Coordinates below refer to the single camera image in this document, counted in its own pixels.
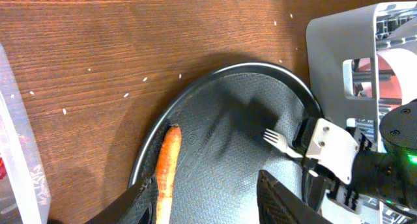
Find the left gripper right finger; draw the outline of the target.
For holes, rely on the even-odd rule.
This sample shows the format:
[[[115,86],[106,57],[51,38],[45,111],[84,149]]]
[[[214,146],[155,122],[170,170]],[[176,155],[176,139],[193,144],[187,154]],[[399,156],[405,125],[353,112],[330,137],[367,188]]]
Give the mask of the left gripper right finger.
[[[257,205],[260,224],[331,224],[266,170],[258,174]]]

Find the white plastic fork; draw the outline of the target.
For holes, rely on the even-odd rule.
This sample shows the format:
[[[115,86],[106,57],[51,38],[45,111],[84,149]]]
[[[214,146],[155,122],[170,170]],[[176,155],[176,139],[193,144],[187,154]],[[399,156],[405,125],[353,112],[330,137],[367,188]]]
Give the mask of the white plastic fork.
[[[263,139],[278,149],[280,152],[288,155],[290,158],[303,158],[303,155],[297,153],[289,146],[284,135],[275,132],[274,130],[266,129],[263,133]]]

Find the red candy wrapper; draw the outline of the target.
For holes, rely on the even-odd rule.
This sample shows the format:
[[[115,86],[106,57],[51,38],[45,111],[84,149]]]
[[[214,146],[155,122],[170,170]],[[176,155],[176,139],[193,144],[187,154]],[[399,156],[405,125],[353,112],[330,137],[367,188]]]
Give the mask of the red candy wrapper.
[[[7,175],[7,169],[2,158],[0,158],[0,180],[4,179]]]

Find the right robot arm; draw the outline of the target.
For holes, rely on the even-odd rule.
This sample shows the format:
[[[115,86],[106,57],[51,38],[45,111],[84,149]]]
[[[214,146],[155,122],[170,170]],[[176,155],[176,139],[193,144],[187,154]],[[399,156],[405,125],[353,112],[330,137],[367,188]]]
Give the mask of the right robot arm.
[[[381,120],[385,152],[358,129],[340,128],[323,118],[300,123],[292,148],[302,166],[318,177],[304,200],[315,206],[326,195],[351,212],[361,196],[416,209],[416,101],[395,108]]]

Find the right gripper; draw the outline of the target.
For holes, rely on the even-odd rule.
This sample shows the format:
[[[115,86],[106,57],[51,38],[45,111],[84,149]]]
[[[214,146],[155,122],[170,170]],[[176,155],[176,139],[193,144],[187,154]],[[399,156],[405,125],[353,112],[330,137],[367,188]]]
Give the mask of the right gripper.
[[[302,156],[302,201],[318,211],[324,198],[358,213],[358,194],[349,188],[359,143],[345,129],[313,117],[296,129],[292,146]]]

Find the pink bowl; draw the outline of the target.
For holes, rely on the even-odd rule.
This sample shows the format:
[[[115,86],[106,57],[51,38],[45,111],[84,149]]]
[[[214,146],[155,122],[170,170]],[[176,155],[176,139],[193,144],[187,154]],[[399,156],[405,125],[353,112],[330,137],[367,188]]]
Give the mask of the pink bowl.
[[[343,62],[344,94],[347,98],[397,99],[400,105],[416,99],[416,54],[403,48],[378,51],[374,59]]]

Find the orange carrot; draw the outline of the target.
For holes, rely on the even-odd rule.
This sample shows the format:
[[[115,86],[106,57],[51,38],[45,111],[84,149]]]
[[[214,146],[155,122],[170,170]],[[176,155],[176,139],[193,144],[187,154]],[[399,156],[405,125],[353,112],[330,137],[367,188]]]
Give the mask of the orange carrot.
[[[155,224],[169,224],[173,203],[173,185],[181,148],[182,134],[178,124],[168,129],[155,168],[158,183]]]

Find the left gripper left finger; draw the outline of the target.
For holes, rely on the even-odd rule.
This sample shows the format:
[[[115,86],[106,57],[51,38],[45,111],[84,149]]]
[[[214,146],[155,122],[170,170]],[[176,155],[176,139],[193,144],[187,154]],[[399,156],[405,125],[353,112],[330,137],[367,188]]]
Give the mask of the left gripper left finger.
[[[155,224],[158,184],[155,175],[142,178],[129,187],[88,224]]]

